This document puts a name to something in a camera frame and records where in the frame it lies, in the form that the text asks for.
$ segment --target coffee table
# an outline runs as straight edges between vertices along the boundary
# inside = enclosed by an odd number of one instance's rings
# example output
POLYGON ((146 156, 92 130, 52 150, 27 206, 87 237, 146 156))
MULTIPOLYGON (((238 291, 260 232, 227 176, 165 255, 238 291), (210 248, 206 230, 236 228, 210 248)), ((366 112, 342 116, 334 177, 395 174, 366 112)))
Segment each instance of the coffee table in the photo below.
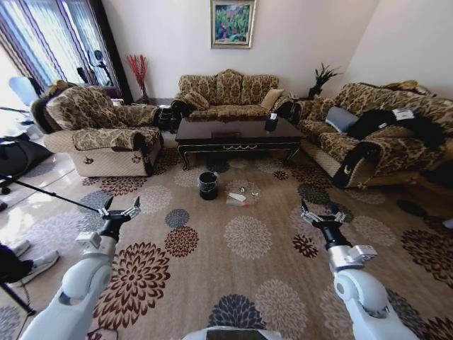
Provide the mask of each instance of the coffee table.
POLYGON ((302 134, 284 118, 279 118, 272 132, 264 127, 264 120, 222 122, 182 119, 176 142, 183 159, 183 169, 187 171, 190 166, 188 152, 287 150, 286 163, 299 150, 302 134))

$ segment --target sofa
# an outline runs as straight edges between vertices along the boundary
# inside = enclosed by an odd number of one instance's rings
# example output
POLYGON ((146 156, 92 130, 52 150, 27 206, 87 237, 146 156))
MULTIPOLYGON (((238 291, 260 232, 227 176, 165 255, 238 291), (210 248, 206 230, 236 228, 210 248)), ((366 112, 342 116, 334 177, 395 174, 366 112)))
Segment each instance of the sofa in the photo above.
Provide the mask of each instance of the sofa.
POLYGON ((333 178, 337 187, 415 183, 421 171, 453 159, 453 101, 351 83, 335 98, 316 97, 297 105, 300 111, 297 126, 304 135, 301 148, 333 178), (356 140, 325 122, 333 106, 358 117, 370 110, 408 108, 438 124, 445 143, 427 147, 413 131, 396 125, 356 140))
POLYGON ((227 69, 214 76, 183 75, 179 92, 171 104, 173 114, 191 120, 262 120, 271 112, 291 119, 293 101, 280 96, 272 109, 260 106, 270 89, 278 87, 273 75, 242 75, 227 69), (187 92, 196 91, 209 103, 206 109, 197 108, 186 99, 187 92))
POLYGON ((52 152, 66 152, 80 176, 150 176, 164 145, 156 106, 113 106, 100 88, 75 86, 32 105, 52 152))

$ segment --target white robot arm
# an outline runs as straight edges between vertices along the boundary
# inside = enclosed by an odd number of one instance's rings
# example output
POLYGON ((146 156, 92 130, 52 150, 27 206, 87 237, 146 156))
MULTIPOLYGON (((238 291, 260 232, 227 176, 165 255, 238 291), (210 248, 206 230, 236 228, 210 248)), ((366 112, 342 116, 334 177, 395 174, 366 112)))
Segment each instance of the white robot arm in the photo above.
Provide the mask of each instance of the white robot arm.
POLYGON ((57 294, 47 308, 30 323, 22 340, 86 338, 93 309, 112 276, 111 261, 115 255, 121 225, 140 212, 139 199, 124 211, 108 212, 111 203, 112 199, 99 210, 105 220, 100 234, 82 232, 77 237, 77 242, 84 248, 82 260, 64 274, 57 294))
POLYGON ((335 215, 318 216, 302 201, 302 218, 321 230, 326 239, 333 286, 345 303, 356 340, 415 340, 417 336, 403 325, 387 297, 385 287, 374 276, 360 269, 374 258, 372 246, 352 246, 341 234, 345 215, 333 207, 335 215))

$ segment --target sheer curtain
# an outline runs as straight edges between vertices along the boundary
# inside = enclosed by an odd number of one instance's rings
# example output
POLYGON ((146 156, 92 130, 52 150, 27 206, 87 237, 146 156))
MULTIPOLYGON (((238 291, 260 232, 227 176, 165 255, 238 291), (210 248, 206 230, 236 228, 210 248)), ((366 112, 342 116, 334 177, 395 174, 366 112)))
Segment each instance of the sheer curtain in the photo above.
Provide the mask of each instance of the sheer curtain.
POLYGON ((94 57, 106 54, 87 0, 0 0, 0 30, 43 88, 55 79, 117 86, 94 57))
POLYGON ((63 1, 64 10, 67 12, 73 29, 76 31, 77 38, 80 40, 85 55, 93 68, 96 79, 100 85, 106 85, 110 81, 107 73, 100 68, 99 62, 94 57, 94 51, 103 52, 99 38, 96 35, 93 17, 90 14, 90 8, 84 0, 66 0, 63 1))

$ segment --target framed painting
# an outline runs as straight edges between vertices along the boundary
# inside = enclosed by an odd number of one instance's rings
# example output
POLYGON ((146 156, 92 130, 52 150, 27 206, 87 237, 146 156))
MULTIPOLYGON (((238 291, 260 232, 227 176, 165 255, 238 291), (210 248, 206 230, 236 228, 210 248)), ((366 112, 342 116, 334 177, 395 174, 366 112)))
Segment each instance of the framed painting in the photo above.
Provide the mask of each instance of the framed painting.
POLYGON ((256 0, 211 0, 211 48, 250 48, 256 0))

